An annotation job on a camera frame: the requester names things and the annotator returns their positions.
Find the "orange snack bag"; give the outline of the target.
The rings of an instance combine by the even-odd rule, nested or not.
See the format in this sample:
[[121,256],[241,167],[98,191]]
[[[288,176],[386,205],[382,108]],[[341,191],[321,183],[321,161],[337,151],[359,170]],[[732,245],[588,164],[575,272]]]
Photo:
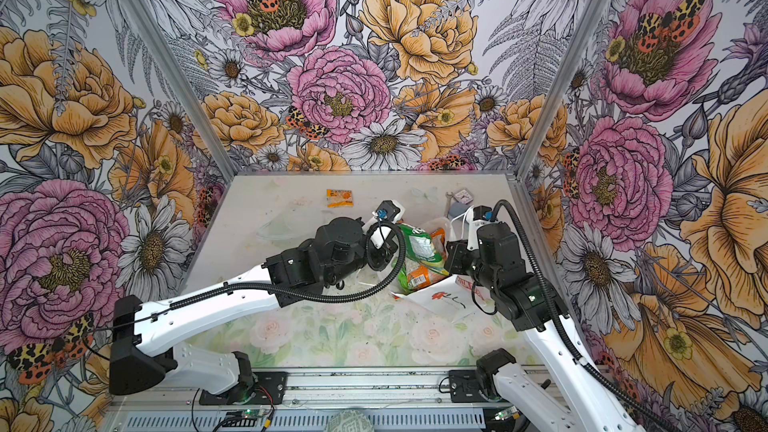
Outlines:
[[[428,232],[437,248],[443,254],[446,263],[447,253],[445,251],[445,230],[443,227]],[[450,275],[441,275],[433,272],[419,262],[410,260],[407,257],[406,265],[403,269],[403,275],[400,278],[400,284],[406,292],[415,292],[442,281]]]

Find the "small square clock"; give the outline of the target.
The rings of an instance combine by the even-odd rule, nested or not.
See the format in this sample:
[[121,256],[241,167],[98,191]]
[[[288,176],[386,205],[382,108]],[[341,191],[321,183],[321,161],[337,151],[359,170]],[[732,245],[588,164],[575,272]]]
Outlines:
[[462,204],[469,205],[473,202],[474,197],[467,189],[461,189],[453,193],[453,198]]

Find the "aluminium rail frame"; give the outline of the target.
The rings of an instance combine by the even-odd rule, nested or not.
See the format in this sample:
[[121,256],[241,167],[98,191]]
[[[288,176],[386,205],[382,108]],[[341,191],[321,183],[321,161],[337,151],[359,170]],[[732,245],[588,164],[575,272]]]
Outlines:
[[[102,431],[322,431],[345,411],[374,431],[540,431],[507,402],[452,403],[448,371],[471,367],[284,368],[281,405],[198,404],[195,389],[158,387],[118,398]],[[524,369],[554,398],[541,366]]]

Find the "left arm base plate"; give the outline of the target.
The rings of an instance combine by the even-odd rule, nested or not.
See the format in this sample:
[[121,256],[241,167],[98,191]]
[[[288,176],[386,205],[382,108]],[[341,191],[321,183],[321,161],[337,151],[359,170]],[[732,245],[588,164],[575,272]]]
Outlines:
[[202,391],[198,404],[203,406],[229,406],[229,405],[281,405],[287,390],[287,372],[254,373],[253,384],[244,388],[237,386],[234,389],[214,395]]

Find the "green yellow candy bag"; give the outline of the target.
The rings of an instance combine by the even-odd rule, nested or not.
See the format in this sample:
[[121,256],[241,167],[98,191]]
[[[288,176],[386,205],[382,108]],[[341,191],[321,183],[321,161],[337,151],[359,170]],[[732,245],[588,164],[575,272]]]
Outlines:
[[410,260],[419,262],[435,273],[448,275],[445,258],[428,232],[405,223],[400,223],[399,229],[405,237],[406,254]]

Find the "small orange cracker packet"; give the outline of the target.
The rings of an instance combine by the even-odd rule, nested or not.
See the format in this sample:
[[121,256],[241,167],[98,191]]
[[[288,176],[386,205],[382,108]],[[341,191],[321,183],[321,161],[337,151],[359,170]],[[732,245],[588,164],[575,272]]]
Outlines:
[[353,193],[350,190],[327,189],[326,202],[328,208],[353,207]]

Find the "white floral paper bag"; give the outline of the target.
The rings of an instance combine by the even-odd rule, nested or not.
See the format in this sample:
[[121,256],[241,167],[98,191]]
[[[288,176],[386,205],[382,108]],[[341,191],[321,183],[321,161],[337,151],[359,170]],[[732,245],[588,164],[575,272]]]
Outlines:
[[[466,240],[469,232],[471,214],[450,220],[447,217],[433,219],[422,227],[427,232],[443,227],[446,244],[450,241]],[[491,298],[488,290],[476,285],[468,275],[451,274],[442,281],[415,292],[406,292],[400,284],[405,264],[400,269],[394,283],[389,287],[390,294],[398,301],[418,305],[427,311],[450,322],[458,322],[473,312],[491,312]]]

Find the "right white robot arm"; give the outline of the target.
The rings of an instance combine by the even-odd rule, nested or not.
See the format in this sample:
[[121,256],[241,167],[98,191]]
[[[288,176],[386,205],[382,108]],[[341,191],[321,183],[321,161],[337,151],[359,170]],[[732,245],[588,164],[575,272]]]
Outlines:
[[447,244],[447,264],[488,290],[495,311],[538,353],[561,396],[554,398],[508,351],[476,365],[480,393],[507,402],[540,431],[640,431],[581,345],[557,291],[522,230],[473,220]]

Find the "blue grey glasses case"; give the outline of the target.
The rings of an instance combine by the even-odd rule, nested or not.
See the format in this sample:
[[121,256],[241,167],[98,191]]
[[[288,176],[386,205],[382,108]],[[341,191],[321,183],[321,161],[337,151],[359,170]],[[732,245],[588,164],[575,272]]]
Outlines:
[[447,217],[450,220],[453,220],[457,217],[464,215],[470,208],[471,208],[470,204],[465,204],[462,202],[453,202],[448,208]]

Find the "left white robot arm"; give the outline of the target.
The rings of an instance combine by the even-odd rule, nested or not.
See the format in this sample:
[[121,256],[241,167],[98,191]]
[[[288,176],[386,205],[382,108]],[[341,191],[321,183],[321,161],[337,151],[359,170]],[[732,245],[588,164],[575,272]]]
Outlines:
[[166,384],[240,399],[256,382],[248,355],[212,353],[188,338],[298,302],[343,304],[378,294],[407,256],[397,224],[403,213],[402,204],[385,200],[368,221],[337,217],[313,238],[229,280],[171,299],[119,299],[110,328],[110,393],[128,396]]

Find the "small metal wrench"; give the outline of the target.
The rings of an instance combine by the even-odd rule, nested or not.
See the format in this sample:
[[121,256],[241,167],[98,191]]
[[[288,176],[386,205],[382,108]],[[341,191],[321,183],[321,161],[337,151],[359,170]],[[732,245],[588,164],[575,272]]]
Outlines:
[[446,212],[445,213],[446,213],[446,215],[448,215],[448,213],[449,213],[449,211],[450,211],[450,209],[452,207],[452,204],[454,202],[454,195],[453,195],[452,192],[446,192],[445,196],[446,196]]

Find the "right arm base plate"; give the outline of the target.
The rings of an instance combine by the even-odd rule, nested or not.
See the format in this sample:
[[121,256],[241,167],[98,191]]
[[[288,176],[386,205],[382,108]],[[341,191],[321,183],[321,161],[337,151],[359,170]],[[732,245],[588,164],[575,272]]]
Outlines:
[[477,370],[449,370],[447,378],[452,403],[492,403],[500,400],[489,377]]

